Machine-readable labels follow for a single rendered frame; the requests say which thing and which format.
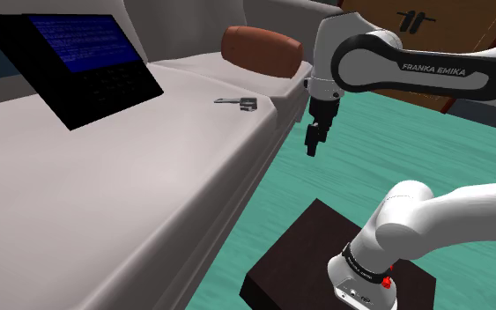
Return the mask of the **silver key with black head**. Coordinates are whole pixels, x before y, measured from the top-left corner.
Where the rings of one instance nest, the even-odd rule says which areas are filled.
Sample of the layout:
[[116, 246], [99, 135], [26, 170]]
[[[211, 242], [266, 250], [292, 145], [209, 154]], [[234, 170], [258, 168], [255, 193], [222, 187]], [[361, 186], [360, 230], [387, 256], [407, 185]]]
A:
[[242, 111], [255, 111], [258, 108], [257, 98], [241, 97], [241, 98], [221, 98], [214, 100], [217, 104], [237, 104]]

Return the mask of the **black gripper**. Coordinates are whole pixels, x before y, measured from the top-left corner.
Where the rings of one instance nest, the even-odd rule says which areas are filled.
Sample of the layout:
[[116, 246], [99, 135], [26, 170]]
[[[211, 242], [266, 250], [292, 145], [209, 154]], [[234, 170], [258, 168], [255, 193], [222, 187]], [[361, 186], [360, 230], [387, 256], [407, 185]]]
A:
[[314, 121], [307, 125], [305, 146], [308, 156], [314, 157], [317, 145], [326, 142], [329, 127], [337, 116], [339, 103], [340, 99], [319, 100], [315, 97], [310, 98], [309, 114], [314, 117]]

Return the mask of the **brown wooden door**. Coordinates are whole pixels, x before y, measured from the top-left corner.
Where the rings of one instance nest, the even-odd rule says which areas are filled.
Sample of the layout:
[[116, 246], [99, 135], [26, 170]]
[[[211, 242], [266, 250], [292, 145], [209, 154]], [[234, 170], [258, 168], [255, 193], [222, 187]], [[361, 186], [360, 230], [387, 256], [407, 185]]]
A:
[[496, 47], [496, 0], [337, 0], [396, 33], [403, 47], [470, 53]]

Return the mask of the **black laptop with blue screen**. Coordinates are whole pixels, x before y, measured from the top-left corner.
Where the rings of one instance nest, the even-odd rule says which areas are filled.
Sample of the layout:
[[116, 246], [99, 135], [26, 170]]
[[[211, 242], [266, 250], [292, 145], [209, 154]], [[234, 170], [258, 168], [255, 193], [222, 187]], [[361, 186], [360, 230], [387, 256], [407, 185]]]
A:
[[0, 14], [0, 50], [69, 130], [163, 94], [110, 14]]

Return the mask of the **grey sofa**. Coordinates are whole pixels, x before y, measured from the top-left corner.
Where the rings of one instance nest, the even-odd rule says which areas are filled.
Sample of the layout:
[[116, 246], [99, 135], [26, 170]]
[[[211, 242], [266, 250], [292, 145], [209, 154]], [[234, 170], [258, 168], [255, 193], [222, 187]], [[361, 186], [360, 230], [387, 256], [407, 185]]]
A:
[[[0, 0], [115, 17], [163, 94], [68, 130], [0, 78], [0, 310], [184, 310], [307, 104], [312, 0]], [[222, 58], [229, 26], [289, 36], [292, 78]], [[221, 98], [257, 98], [255, 111]]]

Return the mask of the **brown cushion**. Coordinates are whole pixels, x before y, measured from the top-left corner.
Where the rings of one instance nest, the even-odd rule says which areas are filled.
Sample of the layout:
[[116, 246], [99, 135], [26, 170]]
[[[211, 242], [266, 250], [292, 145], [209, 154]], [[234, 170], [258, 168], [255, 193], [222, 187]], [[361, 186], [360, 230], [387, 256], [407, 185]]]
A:
[[275, 78], [292, 78], [304, 56], [302, 44], [295, 39], [252, 26], [229, 26], [220, 52], [238, 67]]

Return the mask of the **dark robot stand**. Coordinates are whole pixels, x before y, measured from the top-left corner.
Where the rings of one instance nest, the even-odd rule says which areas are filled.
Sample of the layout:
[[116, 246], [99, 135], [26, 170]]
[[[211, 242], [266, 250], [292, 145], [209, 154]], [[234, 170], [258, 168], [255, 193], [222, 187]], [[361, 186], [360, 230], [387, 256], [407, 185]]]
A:
[[252, 310], [354, 310], [335, 296], [327, 265], [359, 231], [314, 200], [247, 273], [240, 296]]

